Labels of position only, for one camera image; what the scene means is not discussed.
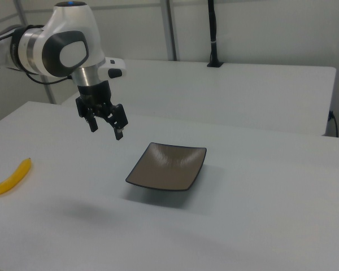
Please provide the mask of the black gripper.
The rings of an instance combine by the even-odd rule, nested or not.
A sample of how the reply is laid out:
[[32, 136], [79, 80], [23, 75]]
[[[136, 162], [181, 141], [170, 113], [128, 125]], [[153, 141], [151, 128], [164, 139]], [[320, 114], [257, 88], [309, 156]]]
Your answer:
[[111, 90], [108, 81], [92, 86], [78, 86], [80, 96], [76, 98], [79, 116], [89, 124], [91, 132], [98, 129], [95, 113], [103, 113], [103, 119], [109, 123], [117, 141], [123, 138], [123, 129], [128, 119], [122, 104], [111, 103]]

